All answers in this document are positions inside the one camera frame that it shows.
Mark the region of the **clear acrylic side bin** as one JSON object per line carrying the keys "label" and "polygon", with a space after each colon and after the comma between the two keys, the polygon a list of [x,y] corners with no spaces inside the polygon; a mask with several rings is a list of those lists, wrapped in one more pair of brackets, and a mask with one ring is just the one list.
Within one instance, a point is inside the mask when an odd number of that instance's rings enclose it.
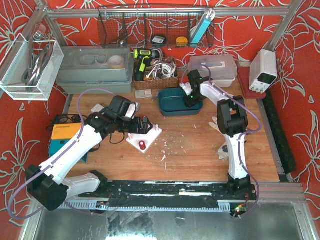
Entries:
{"label": "clear acrylic side bin", "polygon": [[0,89],[16,101],[48,101],[64,58],[59,43],[19,34],[11,49],[0,64]]}

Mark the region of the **aluminium frame top bar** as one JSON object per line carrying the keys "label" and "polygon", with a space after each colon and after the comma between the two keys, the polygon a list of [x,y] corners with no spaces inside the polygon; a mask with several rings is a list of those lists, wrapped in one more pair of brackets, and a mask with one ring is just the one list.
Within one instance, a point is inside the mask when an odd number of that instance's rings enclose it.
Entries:
{"label": "aluminium frame top bar", "polygon": [[[48,9],[47,15],[59,18],[97,18],[100,14],[198,14],[205,7],[185,8],[93,8],[93,9]],[[217,17],[242,16],[286,16],[289,8],[286,6],[271,7],[216,7],[213,9]]]}

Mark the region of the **dark green plastic tray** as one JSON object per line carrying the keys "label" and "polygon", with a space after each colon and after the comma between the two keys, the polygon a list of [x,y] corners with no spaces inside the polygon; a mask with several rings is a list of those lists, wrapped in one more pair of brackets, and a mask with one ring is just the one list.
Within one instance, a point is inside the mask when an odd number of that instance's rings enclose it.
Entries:
{"label": "dark green plastic tray", "polygon": [[185,104],[186,93],[180,88],[166,88],[158,94],[158,105],[160,112],[165,117],[181,117],[197,115],[204,106],[203,102],[193,107]]}

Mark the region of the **white timer switch box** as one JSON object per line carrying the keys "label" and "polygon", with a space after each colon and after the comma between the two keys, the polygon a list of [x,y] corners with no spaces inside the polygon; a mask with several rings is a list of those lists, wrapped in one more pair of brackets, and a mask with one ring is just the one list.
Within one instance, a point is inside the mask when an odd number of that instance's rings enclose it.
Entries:
{"label": "white timer switch box", "polygon": [[223,160],[223,161],[229,160],[228,145],[226,142],[222,144],[221,147],[218,149],[217,155],[220,160]]}

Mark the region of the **small clear parts box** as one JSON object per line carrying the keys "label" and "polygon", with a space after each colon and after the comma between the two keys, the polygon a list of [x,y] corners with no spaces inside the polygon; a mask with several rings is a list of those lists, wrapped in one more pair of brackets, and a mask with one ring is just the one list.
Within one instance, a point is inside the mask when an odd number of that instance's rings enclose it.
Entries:
{"label": "small clear parts box", "polygon": [[145,90],[136,90],[135,91],[135,98],[142,99],[142,98],[151,98],[152,97],[152,90],[145,89]]}

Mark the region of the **white power supply unit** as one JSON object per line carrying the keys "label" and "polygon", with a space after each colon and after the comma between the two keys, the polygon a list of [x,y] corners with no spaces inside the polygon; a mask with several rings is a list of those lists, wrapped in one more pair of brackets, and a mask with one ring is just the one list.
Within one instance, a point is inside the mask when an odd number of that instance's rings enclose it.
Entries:
{"label": "white power supply unit", "polygon": [[276,53],[261,49],[249,67],[249,89],[263,94],[277,78]]}

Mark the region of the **white clear lidded case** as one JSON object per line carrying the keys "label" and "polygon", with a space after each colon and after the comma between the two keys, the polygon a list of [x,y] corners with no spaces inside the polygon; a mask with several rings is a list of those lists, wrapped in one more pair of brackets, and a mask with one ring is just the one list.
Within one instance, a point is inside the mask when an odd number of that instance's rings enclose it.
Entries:
{"label": "white clear lidded case", "polygon": [[205,78],[209,76],[209,71],[199,64],[206,65],[210,69],[212,81],[221,88],[230,87],[238,75],[238,67],[230,54],[192,56],[188,69],[198,70],[200,76]]}

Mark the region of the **small white cube block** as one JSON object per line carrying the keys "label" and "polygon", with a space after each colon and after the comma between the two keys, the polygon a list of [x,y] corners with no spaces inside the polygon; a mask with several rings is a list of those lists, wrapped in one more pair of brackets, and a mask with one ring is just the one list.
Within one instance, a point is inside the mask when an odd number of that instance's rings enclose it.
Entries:
{"label": "small white cube block", "polygon": [[92,113],[96,113],[96,112],[100,112],[104,109],[104,107],[100,104],[96,104],[92,109],[91,112]]}

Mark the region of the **red large spring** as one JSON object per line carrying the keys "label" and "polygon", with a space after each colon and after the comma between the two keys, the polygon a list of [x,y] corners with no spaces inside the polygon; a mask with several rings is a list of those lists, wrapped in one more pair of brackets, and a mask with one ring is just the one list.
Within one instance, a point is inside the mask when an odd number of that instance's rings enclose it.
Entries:
{"label": "red large spring", "polygon": [[141,151],[146,150],[147,147],[146,147],[146,143],[145,143],[144,140],[141,140],[141,141],[139,142],[139,148],[140,148]]}

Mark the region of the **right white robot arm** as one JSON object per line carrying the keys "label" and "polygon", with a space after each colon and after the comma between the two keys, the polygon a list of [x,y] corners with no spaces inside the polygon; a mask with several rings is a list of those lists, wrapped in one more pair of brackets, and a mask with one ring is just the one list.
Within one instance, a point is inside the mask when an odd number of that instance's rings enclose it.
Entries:
{"label": "right white robot arm", "polygon": [[228,94],[217,86],[210,77],[201,77],[198,70],[191,70],[188,82],[181,83],[185,92],[183,100],[187,107],[211,100],[217,106],[217,126],[227,143],[229,159],[227,190],[236,195],[244,192],[251,185],[251,177],[246,172],[245,135],[248,126],[248,116],[242,96]]}

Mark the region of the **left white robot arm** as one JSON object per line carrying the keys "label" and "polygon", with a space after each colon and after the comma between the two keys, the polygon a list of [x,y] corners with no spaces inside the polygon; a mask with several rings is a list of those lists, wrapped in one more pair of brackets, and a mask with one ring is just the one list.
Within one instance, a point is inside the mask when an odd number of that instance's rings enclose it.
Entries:
{"label": "left white robot arm", "polygon": [[154,127],[150,120],[137,117],[139,104],[116,95],[109,106],[90,114],[80,130],[56,154],[39,166],[26,170],[27,191],[47,210],[56,210],[77,195],[107,191],[108,179],[97,170],[67,178],[69,171],[93,147],[115,132],[146,135]]}

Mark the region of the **yellow tape measure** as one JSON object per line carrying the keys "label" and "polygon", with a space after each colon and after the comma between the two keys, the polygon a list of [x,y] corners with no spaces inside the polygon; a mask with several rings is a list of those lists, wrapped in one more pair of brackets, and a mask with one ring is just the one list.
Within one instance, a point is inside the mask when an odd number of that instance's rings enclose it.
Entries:
{"label": "yellow tape measure", "polygon": [[176,38],[176,47],[177,48],[184,48],[188,46],[188,38],[184,36],[179,36]]}

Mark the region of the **metal angle bracket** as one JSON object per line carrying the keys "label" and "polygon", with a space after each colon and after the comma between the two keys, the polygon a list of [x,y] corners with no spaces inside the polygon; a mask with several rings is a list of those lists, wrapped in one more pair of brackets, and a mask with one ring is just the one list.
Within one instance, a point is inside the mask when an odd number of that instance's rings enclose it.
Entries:
{"label": "metal angle bracket", "polygon": [[152,102],[155,102],[157,99],[158,99],[158,96],[154,96],[154,97],[151,99],[151,101],[152,101]]}

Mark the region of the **black round tape measure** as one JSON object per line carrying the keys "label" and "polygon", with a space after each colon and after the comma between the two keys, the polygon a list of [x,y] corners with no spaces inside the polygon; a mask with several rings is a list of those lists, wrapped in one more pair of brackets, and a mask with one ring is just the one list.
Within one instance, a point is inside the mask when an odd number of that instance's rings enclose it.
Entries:
{"label": "black round tape measure", "polygon": [[153,35],[151,37],[150,43],[155,48],[162,48],[167,44],[167,37],[162,34]]}

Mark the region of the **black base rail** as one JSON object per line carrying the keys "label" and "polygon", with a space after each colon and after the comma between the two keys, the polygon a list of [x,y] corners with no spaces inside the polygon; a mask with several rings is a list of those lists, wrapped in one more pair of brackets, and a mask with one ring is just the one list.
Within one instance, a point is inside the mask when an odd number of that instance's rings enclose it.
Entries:
{"label": "black base rail", "polygon": [[197,181],[120,181],[107,182],[102,190],[85,192],[81,198],[106,199],[116,208],[217,208],[219,201],[245,203],[257,199],[255,186],[232,190],[227,183]]}

